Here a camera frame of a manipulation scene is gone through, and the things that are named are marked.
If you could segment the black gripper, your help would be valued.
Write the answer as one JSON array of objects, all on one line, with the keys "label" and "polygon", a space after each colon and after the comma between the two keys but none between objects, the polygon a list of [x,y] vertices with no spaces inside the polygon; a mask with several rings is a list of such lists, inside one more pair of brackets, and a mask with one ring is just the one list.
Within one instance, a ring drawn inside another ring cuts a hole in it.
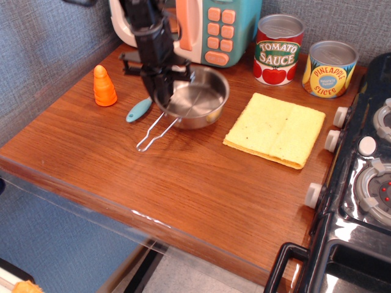
[{"label": "black gripper", "polygon": [[166,106],[174,93],[174,81],[194,80],[191,62],[174,52],[174,40],[165,26],[131,31],[138,52],[120,55],[124,72],[141,76],[149,96]]}]

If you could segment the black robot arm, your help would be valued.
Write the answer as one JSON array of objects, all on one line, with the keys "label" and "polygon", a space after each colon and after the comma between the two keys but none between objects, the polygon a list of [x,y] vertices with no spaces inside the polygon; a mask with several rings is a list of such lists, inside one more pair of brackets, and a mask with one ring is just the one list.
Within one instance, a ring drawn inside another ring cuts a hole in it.
[{"label": "black robot arm", "polygon": [[168,105],[174,82],[192,82],[191,61],[174,52],[169,14],[163,1],[121,1],[138,52],[123,53],[124,72],[140,76],[154,102]]}]

